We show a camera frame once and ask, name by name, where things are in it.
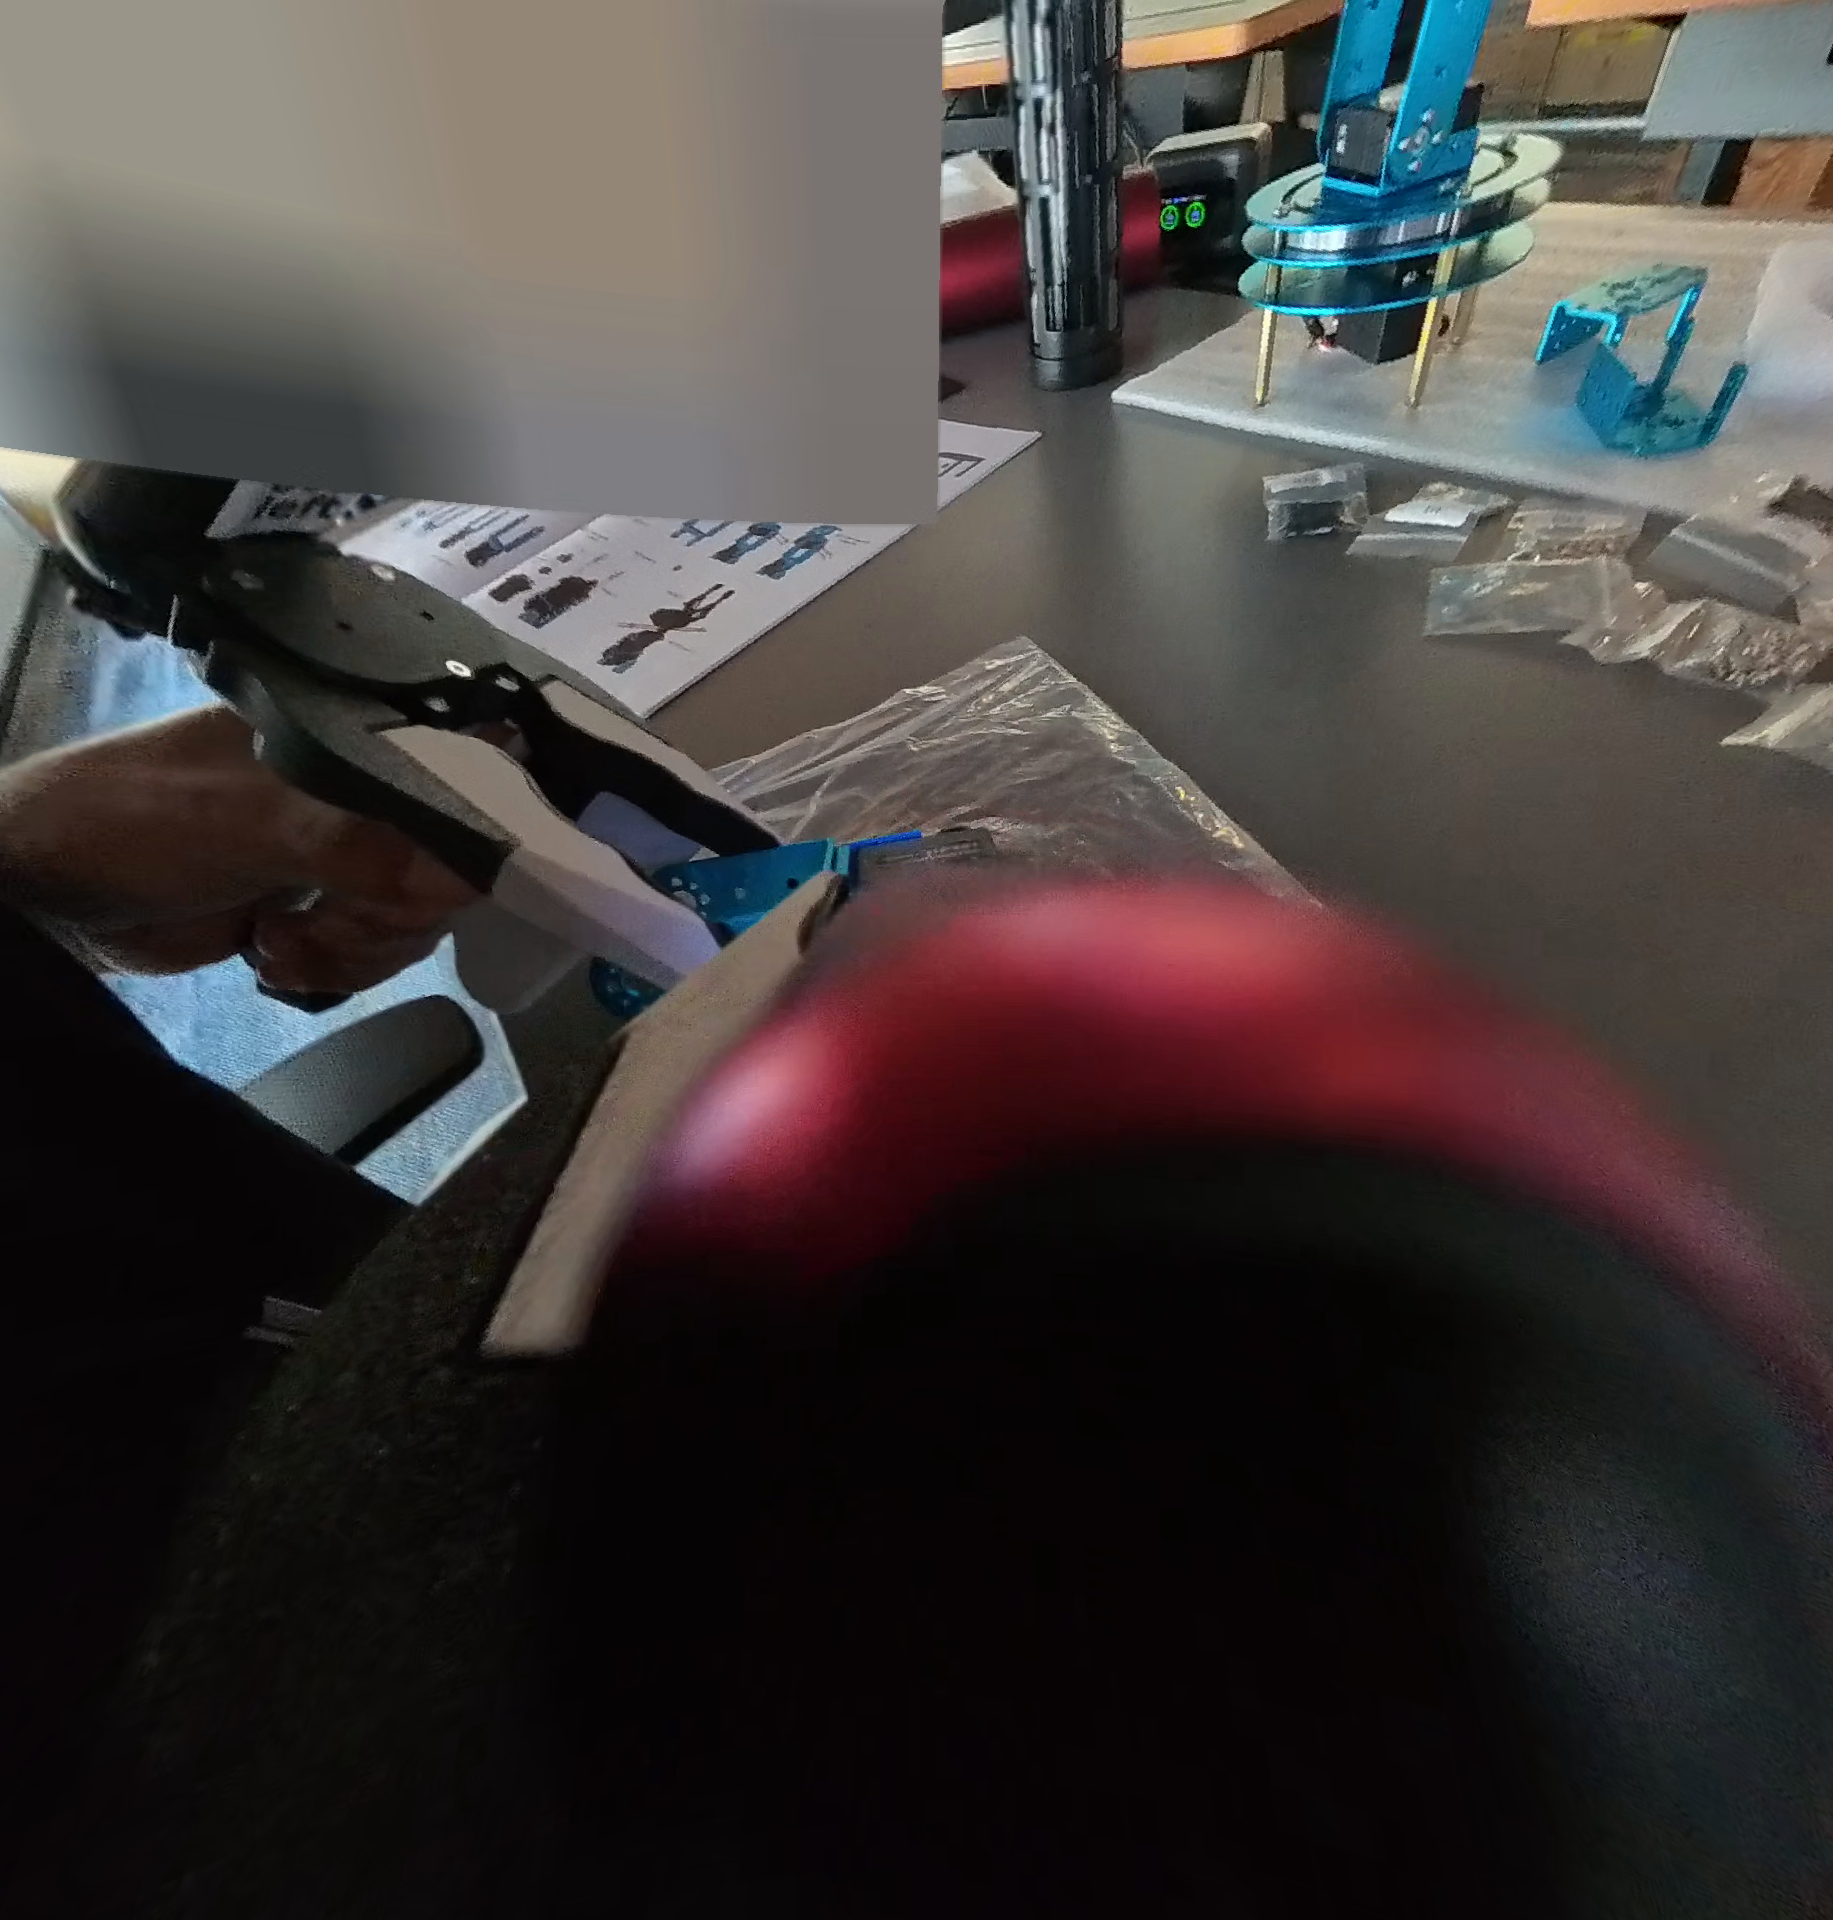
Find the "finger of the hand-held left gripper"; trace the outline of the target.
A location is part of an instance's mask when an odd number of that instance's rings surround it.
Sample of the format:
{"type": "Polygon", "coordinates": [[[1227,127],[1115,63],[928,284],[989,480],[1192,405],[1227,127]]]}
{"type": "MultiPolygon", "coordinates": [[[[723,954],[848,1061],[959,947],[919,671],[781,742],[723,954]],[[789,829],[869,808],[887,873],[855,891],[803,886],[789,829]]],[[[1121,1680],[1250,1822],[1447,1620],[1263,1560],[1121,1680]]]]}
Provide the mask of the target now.
{"type": "Polygon", "coordinates": [[[488,1009],[526,1009],[588,960],[670,990],[717,952],[704,917],[572,825],[518,845],[484,898],[488,1009]]]}
{"type": "Polygon", "coordinates": [[[634,866],[781,845],[706,767],[558,678],[523,685],[510,724],[545,801],[634,866]]]}

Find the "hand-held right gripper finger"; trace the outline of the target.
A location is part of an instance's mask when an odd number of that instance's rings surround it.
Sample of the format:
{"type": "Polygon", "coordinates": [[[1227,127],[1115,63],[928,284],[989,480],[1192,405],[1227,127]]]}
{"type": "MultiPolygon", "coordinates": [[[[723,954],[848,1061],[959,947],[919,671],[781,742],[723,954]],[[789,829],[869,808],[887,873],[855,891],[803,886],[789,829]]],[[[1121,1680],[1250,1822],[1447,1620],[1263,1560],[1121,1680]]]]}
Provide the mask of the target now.
{"type": "Polygon", "coordinates": [[[657,1154],[687,1100],[781,997],[829,917],[818,874],[632,1021],[481,1338],[483,1359],[555,1359],[586,1339],[657,1154]]]}

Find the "blue metal servo bracket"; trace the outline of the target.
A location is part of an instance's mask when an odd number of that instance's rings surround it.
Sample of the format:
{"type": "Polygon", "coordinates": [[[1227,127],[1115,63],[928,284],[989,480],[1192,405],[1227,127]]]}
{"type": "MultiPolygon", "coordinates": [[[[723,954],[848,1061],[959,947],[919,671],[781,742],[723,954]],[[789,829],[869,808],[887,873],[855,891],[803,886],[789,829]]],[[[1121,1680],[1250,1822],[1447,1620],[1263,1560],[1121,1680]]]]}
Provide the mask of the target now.
{"type": "Polygon", "coordinates": [[[818,877],[846,887],[863,855],[915,846],[921,831],[863,841],[797,841],[743,855],[696,855],[650,873],[648,884],[699,917],[714,947],[728,947],[818,877]]]}

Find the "black servo motor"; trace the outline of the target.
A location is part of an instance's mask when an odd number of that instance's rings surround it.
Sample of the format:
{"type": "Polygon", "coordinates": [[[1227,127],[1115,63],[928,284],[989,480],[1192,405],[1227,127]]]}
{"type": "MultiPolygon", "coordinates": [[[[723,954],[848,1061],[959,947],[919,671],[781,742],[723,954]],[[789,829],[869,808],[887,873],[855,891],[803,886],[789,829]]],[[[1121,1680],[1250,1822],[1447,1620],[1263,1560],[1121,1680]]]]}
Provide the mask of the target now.
{"type": "Polygon", "coordinates": [[[997,845],[989,829],[950,827],[855,841],[848,843],[846,855],[848,886],[860,894],[896,884],[907,874],[989,862],[997,857],[997,845]]]}

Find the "red electric screwdriver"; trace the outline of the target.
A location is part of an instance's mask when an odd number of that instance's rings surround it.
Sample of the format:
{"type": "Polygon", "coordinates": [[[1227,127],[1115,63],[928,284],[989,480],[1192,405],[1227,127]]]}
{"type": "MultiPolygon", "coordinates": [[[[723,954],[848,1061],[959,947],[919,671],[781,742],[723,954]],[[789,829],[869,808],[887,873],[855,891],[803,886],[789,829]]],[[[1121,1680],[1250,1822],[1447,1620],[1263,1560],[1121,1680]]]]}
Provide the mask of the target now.
{"type": "Polygon", "coordinates": [[[1631,1261],[1775,1407],[1833,1560],[1833,1353],[1754,1224],[1575,1044],[1387,931],[1240,882],[861,901],[657,1124],[602,1305],[808,1302],[951,1203],[1071,1172],[1126,1203],[1192,1160],[1337,1162],[1402,1199],[1631,1261]]]}

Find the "grey desk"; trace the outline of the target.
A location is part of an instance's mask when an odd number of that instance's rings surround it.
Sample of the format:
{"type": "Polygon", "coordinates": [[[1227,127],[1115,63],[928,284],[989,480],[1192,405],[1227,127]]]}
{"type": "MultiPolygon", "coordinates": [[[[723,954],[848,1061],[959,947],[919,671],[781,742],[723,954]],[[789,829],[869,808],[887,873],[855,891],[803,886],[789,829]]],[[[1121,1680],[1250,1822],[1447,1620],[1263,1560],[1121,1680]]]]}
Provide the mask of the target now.
{"type": "Polygon", "coordinates": [[[1713,1154],[1833,1331],[1833,779],[1741,703],[1419,637],[1421,575],[1268,545],[1274,445],[1032,404],[1043,445],[678,699],[700,764],[1033,637],[1305,887],[1574,1027],[1713,1154]]]}

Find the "person's left hand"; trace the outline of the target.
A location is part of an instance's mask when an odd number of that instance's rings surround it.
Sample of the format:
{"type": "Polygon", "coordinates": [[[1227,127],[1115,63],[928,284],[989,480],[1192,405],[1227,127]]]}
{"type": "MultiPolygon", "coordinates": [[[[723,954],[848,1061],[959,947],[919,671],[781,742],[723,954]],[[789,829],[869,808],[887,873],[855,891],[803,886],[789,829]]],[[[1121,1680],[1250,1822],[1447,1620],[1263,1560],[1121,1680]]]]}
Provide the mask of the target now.
{"type": "Polygon", "coordinates": [[[401,829],[258,759],[228,707],[21,770],[21,912],[107,974],[243,960],[278,997],[347,997],[429,959],[475,890],[401,829]]]}

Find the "printed instruction sheet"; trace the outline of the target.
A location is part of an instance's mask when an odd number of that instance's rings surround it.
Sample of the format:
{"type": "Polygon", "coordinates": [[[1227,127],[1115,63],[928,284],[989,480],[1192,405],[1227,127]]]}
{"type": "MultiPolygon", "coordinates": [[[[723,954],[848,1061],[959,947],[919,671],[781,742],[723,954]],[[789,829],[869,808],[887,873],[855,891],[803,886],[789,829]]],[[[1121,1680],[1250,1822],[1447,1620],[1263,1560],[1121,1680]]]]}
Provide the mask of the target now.
{"type": "Polygon", "coordinates": [[[336,547],[458,600],[645,721],[907,534],[419,501],[336,547]]]}

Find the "white office chair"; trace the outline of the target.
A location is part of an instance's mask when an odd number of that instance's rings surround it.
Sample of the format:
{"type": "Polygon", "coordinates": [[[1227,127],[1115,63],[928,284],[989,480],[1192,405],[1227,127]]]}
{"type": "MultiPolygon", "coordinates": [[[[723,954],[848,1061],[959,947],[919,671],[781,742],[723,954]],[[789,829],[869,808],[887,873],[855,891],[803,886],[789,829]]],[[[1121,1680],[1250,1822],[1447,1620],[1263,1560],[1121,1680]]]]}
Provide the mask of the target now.
{"type": "Polygon", "coordinates": [[[445,994],[340,1021],[237,1097],[410,1206],[429,1203],[527,1102],[501,1024],[445,994]]]}

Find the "clear plastic bag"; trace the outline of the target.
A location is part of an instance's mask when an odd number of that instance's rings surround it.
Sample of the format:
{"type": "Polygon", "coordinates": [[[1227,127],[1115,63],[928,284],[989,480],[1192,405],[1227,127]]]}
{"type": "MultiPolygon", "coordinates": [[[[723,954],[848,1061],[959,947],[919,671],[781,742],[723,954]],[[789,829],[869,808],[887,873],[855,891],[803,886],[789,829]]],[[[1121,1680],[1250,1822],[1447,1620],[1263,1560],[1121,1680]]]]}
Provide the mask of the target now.
{"type": "Polygon", "coordinates": [[[1307,891],[1176,764],[1027,637],[714,770],[781,841],[979,829],[1033,871],[1219,871],[1307,891]]]}

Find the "person's dark clothing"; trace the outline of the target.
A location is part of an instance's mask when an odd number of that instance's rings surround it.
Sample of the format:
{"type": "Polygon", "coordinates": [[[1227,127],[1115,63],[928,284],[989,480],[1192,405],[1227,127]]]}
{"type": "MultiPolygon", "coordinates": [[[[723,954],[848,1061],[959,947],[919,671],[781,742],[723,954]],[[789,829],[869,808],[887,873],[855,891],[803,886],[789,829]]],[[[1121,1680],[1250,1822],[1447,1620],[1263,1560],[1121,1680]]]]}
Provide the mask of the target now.
{"type": "Polygon", "coordinates": [[[324,1302],[405,1213],[0,903],[0,1501],[178,1453],[265,1302],[324,1302]]]}

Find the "red metal cylinder case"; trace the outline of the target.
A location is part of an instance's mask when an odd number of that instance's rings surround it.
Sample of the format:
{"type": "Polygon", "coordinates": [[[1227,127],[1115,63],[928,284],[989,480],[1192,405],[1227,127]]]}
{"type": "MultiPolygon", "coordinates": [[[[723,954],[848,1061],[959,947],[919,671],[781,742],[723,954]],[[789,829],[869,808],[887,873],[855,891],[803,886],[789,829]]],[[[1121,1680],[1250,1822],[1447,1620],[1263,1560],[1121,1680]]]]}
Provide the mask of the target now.
{"type": "MultiPolygon", "coordinates": [[[[1121,284],[1154,286],[1159,260],[1159,189],[1150,167],[1121,181],[1121,284]]],[[[938,335],[953,339],[1024,316],[1024,234],[1016,189],[979,154],[941,164],[938,335]]]]}

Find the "black patterned cylinder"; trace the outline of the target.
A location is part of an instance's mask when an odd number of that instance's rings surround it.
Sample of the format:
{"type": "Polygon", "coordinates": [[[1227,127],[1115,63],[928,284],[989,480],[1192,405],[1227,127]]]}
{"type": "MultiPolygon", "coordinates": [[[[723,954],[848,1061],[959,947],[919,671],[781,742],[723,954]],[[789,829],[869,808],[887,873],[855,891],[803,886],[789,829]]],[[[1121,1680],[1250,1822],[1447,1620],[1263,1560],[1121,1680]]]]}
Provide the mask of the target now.
{"type": "Polygon", "coordinates": [[[1007,2],[1032,378],[1049,393],[1121,372],[1121,2],[1007,2]]]}

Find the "small device with green display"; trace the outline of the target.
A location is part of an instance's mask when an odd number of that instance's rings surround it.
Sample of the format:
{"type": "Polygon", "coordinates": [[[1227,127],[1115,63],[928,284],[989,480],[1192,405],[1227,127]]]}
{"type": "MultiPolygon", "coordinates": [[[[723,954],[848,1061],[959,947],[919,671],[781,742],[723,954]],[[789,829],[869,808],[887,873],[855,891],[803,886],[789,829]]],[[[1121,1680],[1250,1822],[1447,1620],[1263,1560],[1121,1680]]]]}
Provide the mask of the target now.
{"type": "Polygon", "coordinates": [[[1250,266],[1246,206],[1271,174],[1274,127],[1234,122],[1155,145],[1159,262],[1176,286],[1232,290],[1250,266]]]}

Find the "white foam board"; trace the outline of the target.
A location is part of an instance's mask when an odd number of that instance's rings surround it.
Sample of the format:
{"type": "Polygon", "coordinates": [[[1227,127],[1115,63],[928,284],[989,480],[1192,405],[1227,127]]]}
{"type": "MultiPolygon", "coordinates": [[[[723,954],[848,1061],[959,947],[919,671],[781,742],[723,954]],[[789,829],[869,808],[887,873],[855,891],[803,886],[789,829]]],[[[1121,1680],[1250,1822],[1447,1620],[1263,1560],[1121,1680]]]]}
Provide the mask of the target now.
{"type": "Polygon", "coordinates": [[[1678,384],[1705,404],[1743,359],[1758,286],[1777,250],[1833,243],[1833,216],[1754,222],[1731,210],[1559,201],[1534,216],[1528,260],[1480,291],[1469,339],[1433,356],[1409,408],[1404,364],[1367,366],[1281,326],[1265,405],[1255,404],[1261,319],[1192,345],[1120,386],[1120,408],[1271,435],[1376,461],[1441,467],[1687,516],[1769,475],[1833,485],[1833,408],[1779,408],[1749,376],[1708,449],[1664,459],[1605,450],[1575,409],[1583,352],[1534,364],[1549,306],[1605,271],[1707,269],[1678,384]]]}

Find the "pile of small parts bags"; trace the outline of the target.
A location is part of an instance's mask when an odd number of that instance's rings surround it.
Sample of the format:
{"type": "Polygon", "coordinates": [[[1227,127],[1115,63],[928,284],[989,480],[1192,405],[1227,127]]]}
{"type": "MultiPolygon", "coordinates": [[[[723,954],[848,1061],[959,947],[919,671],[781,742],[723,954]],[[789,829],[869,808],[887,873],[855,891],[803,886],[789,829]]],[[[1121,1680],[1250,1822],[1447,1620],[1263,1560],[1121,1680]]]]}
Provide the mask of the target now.
{"type": "Polygon", "coordinates": [[[1758,706],[1724,742],[1833,779],[1833,487],[1769,471],[1645,545],[1649,510],[1427,482],[1373,513],[1362,463],[1274,471],[1265,541],[1429,562],[1437,639],[1552,639],[1758,706]]]}

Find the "orange edged shelf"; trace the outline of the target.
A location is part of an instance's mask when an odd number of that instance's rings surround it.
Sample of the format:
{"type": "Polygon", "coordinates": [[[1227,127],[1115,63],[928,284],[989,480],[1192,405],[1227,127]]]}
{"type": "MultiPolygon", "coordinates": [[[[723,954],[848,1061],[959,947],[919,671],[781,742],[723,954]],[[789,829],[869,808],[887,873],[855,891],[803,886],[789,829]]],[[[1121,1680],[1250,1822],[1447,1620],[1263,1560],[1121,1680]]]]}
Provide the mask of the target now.
{"type": "MultiPolygon", "coordinates": [[[[944,89],[1007,80],[1004,5],[947,5],[944,89]]],[[[1126,72],[1236,60],[1335,20],[1341,2],[1127,2],[1121,25],[1126,72]]]]}

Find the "white foam block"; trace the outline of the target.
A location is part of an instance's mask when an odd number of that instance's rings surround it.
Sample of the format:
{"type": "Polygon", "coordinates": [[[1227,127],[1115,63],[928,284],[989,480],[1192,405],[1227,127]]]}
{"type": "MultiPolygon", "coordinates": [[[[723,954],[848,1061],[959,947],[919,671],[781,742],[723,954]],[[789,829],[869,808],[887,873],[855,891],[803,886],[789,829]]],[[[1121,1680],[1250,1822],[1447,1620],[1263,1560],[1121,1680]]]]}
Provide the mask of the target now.
{"type": "Polygon", "coordinates": [[[1833,414],[1833,237],[1795,241],[1767,262],[1748,326],[1745,400],[1765,414],[1833,414]]]}

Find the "grey panel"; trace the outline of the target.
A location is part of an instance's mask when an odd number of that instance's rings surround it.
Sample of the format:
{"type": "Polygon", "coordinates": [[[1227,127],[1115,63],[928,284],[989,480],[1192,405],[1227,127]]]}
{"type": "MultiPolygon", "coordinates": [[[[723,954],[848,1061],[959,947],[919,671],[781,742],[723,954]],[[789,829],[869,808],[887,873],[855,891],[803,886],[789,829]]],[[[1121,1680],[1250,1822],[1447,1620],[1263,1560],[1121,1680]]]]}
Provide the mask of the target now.
{"type": "Polygon", "coordinates": [[[1645,138],[1833,138],[1833,2],[1686,13],[1649,96],[1645,138]]]}

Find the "blue metal u bracket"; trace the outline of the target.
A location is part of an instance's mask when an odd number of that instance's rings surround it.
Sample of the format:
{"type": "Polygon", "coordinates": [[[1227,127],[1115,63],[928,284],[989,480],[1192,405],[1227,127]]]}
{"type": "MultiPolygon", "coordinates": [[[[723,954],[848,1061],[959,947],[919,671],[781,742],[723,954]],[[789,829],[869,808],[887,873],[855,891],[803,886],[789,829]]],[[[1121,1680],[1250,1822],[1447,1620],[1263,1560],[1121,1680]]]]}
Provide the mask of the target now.
{"type": "Polygon", "coordinates": [[[1743,396],[1749,366],[1733,362],[1708,401],[1677,384],[1707,284],[1708,269],[1654,265],[1575,287],[1548,310],[1534,362],[1591,350],[1575,386],[1575,412],[1605,450],[1668,459],[1705,450],[1719,438],[1743,396]],[[1623,348],[1635,325],[1654,318],[1665,318],[1668,326],[1654,369],[1643,374],[1623,348]]]}

